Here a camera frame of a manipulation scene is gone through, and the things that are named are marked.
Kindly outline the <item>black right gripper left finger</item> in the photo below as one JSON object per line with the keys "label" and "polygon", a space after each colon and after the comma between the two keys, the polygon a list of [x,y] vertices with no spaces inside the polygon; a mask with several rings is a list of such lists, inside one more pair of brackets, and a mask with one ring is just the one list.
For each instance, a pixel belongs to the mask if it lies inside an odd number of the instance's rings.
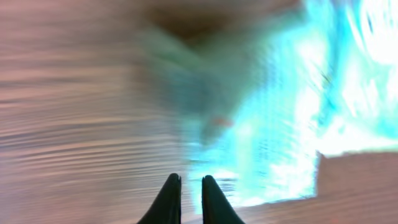
{"label": "black right gripper left finger", "polygon": [[137,224],[181,224],[181,195],[181,177],[172,173]]}

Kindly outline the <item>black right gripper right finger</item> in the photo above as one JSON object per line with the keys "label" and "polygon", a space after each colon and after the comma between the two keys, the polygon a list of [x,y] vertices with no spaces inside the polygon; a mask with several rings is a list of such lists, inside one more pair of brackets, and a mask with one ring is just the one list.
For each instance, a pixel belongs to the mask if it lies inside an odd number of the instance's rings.
{"label": "black right gripper right finger", "polygon": [[245,224],[211,175],[202,178],[201,204],[203,224]]}

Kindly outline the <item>teal tissue pack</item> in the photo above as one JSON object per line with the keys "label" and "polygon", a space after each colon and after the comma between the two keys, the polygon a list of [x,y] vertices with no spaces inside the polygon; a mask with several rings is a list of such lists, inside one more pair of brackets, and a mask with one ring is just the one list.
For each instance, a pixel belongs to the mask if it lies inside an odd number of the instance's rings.
{"label": "teal tissue pack", "polygon": [[321,155],[397,150],[396,1],[164,1],[141,19],[195,213],[206,175],[251,207],[316,196]]}

